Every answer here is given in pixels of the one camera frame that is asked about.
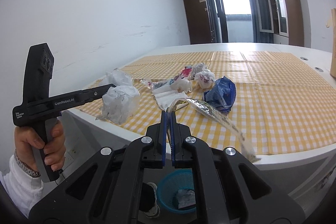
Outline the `person's left hand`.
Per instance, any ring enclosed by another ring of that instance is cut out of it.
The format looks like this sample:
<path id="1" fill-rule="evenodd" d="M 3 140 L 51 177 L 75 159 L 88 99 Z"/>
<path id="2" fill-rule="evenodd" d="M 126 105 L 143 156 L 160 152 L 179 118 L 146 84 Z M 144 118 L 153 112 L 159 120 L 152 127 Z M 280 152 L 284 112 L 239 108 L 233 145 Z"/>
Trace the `person's left hand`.
<path id="1" fill-rule="evenodd" d="M 45 153 L 45 164 L 53 171 L 62 169 L 66 152 L 65 135 L 61 121 L 51 130 L 52 141 L 47 144 L 30 127 L 16 127 L 14 130 L 14 143 L 18 159 L 30 169 L 38 172 L 32 148 L 42 149 Z"/>

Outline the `white left sleeve forearm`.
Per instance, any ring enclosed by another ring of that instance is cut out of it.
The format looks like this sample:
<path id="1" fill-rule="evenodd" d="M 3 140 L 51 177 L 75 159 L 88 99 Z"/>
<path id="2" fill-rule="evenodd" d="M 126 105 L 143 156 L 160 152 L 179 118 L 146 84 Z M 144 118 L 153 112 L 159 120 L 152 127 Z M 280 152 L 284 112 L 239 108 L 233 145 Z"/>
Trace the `white left sleeve forearm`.
<path id="1" fill-rule="evenodd" d="M 9 160 L 9 167 L 9 173 L 1 172 L 1 184 L 19 211 L 28 217 L 43 197 L 44 184 L 40 177 L 32 177 L 21 169 L 14 155 Z"/>

